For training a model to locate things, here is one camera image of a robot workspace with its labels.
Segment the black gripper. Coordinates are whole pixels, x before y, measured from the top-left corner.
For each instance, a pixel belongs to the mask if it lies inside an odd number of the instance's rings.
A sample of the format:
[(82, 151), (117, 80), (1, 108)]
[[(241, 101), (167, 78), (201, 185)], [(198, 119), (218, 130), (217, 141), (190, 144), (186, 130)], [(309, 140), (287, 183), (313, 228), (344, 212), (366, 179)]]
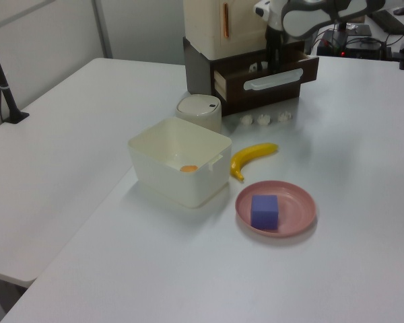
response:
[(266, 51), (267, 51), (267, 68), (273, 73), (279, 72), (281, 69), (281, 52), (285, 39), (285, 31), (278, 30), (267, 26), (265, 32)]

